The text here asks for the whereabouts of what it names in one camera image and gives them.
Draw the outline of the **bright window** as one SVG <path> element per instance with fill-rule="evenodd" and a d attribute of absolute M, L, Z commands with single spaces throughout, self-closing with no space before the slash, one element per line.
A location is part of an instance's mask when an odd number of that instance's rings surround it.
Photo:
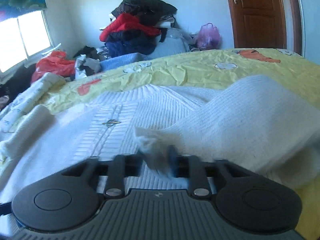
<path fill-rule="evenodd" d="M 53 47 L 42 11 L 1 22 L 1 73 Z"/>

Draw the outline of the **pink plastic bag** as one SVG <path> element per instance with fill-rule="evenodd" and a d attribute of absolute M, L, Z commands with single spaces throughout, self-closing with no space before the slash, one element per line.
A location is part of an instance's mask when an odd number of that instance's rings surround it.
<path fill-rule="evenodd" d="M 201 50 L 216 49 L 221 37 L 218 28 L 212 23 L 203 25 L 197 35 L 197 47 Z"/>

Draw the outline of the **grey bundle of clothes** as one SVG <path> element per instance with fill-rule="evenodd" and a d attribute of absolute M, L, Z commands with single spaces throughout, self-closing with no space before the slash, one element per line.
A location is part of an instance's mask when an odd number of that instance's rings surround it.
<path fill-rule="evenodd" d="M 150 59 L 166 57 L 190 51 L 189 43 L 193 38 L 183 30 L 177 28 L 167 29 L 167 34 L 163 42 L 160 42 L 161 36 L 156 37 L 156 48 L 148 55 Z"/>

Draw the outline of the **light blue knitted garment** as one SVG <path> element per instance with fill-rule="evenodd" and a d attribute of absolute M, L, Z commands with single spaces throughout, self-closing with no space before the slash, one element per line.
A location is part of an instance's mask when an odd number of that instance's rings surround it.
<path fill-rule="evenodd" d="M 126 55 L 121 55 L 118 57 L 110 58 L 100 62 L 100 68 L 102 72 L 116 69 L 118 67 L 125 66 L 127 64 L 140 62 L 140 61 L 147 61 L 151 58 L 147 55 L 141 53 L 131 53 Z"/>

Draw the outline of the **red jacket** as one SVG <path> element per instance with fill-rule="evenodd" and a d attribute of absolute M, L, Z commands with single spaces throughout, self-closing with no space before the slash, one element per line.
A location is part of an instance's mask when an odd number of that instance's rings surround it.
<path fill-rule="evenodd" d="M 105 42 L 111 33 L 128 30 L 140 30 L 149 36 L 158 36 L 161 34 L 158 28 L 143 25 L 137 17 L 124 12 L 102 30 L 99 40 Z"/>

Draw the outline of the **white printed blanket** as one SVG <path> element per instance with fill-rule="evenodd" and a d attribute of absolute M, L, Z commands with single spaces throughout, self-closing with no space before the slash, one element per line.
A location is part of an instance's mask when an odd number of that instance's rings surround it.
<path fill-rule="evenodd" d="M 14 123 L 20 117 L 27 115 L 48 90 L 55 85 L 64 85 L 65 83 L 65 78 L 53 73 L 46 73 L 32 83 L 27 90 L 19 94 L 12 103 L 9 103 L 1 111 L 1 132 L 9 132 Z"/>

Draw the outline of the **red plastic bag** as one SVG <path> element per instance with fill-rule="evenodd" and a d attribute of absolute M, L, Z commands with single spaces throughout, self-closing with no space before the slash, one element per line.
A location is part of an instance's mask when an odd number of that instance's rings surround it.
<path fill-rule="evenodd" d="M 68 60 L 65 51 L 54 50 L 36 63 L 36 69 L 31 77 L 31 83 L 39 80 L 46 73 L 70 77 L 75 74 L 74 65 L 75 61 Z"/>

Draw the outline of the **white knitted sweater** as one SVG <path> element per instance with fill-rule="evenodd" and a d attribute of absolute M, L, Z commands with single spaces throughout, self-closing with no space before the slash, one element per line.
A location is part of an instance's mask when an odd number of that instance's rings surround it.
<path fill-rule="evenodd" d="M 180 189 L 167 171 L 168 146 L 204 161 L 226 159 L 292 189 L 319 174 L 319 110 L 264 75 L 223 90 L 146 85 L 105 92 L 58 115 L 41 105 L 1 142 L 9 161 L 1 202 L 89 157 L 141 150 L 142 176 L 126 187 Z"/>

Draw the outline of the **black and white garment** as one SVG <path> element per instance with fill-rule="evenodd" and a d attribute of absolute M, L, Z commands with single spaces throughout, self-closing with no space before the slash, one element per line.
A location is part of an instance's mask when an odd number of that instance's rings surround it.
<path fill-rule="evenodd" d="M 73 56 L 75 59 L 76 80 L 83 79 L 101 72 L 100 55 L 96 48 L 84 46 Z"/>

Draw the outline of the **pile of dark clothes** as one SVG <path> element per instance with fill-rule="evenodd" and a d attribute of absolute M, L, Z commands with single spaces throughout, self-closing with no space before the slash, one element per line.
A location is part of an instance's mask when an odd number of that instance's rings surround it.
<path fill-rule="evenodd" d="M 109 57 L 131 53 L 150 55 L 156 48 L 156 37 L 161 36 L 163 42 L 167 29 L 175 25 L 177 8 L 162 0 L 122 0 L 110 13 L 110 23 L 124 12 L 137 17 L 143 25 L 158 28 L 161 34 L 149 36 L 140 30 L 111 33 L 103 42 Z"/>

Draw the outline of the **brown wooden door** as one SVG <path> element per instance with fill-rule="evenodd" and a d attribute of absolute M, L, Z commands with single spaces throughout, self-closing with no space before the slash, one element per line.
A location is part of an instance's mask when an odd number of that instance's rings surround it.
<path fill-rule="evenodd" d="M 299 0 L 228 0 L 236 48 L 280 48 L 302 55 Z"/>

